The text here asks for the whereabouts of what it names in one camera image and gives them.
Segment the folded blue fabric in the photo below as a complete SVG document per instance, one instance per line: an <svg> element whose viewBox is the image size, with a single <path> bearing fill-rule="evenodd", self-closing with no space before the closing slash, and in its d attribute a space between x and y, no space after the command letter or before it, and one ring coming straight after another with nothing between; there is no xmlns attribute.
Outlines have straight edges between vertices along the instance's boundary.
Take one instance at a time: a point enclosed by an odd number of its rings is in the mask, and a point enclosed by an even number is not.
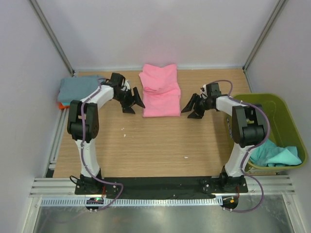
<svg viewBox="0 0 311 233"><path fill-rule="evenodd" d="M81 77L63 78L60 84L60 91L57 101L64 106L70 104L72 100L81 100L89 96L98 87L98 79L104 78L100 75L88 75Z"/></svg>
<svg viewBox="0 0 311 233"><path fill-rule="evenodd" d="M267 140L260 147L254 149L250 160L258 166L293 166L301 164L297 147L277 147L271 140Z"/></svg>

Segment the laundry basket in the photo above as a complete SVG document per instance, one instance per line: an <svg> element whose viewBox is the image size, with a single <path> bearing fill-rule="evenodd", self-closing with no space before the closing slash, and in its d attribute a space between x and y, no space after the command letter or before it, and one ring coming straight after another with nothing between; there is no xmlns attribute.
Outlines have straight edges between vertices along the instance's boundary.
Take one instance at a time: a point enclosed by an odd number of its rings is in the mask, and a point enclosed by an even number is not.
<svg viewBox="0 0 311 233"><path fill-rule="evenodd" d="M241 94L236 95L234 98L243 100L248 103L259 103L266 115L269 118L271 131L269 139L273 141L278 147L295 146L298 150L298 157L302 161L297 166L257 166L250 160L247 162L245 171L248 173L270 173L281 172L288 169L296 169L303 166L307 162L307 151L300 138L299 132L295 126L291 113L280 97L274 94ZM231 133L231 116L225 116L225 128L229 138L229 144L231 149L234 142Z"/></svg>

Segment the white backdrop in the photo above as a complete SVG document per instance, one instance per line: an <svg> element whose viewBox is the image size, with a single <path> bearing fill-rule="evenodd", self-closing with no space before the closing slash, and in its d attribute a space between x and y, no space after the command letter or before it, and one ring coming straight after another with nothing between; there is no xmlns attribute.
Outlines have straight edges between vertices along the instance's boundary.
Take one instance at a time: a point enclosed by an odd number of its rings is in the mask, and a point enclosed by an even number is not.
<svg viewBox="0 0 311 233"><path fill-rule="evenodd" d="M277 0L39 0L74 69L241 67Z"/></svg>
<svg viewBox="0 0 311 233"><path fill-rule="evenodd" d="M69 74L28 1L1 2L0 32L0 232L20 233L34 178L48 164L60 79Z"/></svg>
<svg viewBox="0 0 311 233"><path fill-rule="evenodd" d="M249 68L255 92L275 93L288 104L311 156L311 1L288 1ZM311 232L311 161L289 173Z"/></svg>

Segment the folded pink garment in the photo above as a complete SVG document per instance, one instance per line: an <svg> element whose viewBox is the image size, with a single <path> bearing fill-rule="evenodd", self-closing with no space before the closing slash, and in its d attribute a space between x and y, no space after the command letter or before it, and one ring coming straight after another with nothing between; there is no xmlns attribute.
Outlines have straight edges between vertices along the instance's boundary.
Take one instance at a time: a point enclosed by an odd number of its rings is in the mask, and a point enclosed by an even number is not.
<svg viewBox="0 0 311 233"><path fill-rule="evenodd" d="M143 86L143 117L179 117L180 89L177 65L155 67L145 64L139 74Z"/></svg>

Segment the gray floor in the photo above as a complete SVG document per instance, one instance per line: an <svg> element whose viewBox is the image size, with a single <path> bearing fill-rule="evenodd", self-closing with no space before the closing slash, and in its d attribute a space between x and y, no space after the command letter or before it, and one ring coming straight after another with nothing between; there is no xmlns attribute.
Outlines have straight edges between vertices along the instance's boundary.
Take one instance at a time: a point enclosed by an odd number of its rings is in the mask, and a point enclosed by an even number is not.
<svg viewBox="0 0 311 233"><path fill-rule="evenodd" d="M237 209L255 206L259 196L241 196ZM219 206L122 207L85 213L65 224L85 207L41 207L37 233L293 233L282 196L266 196L247 214L223 211Z"/></svg>

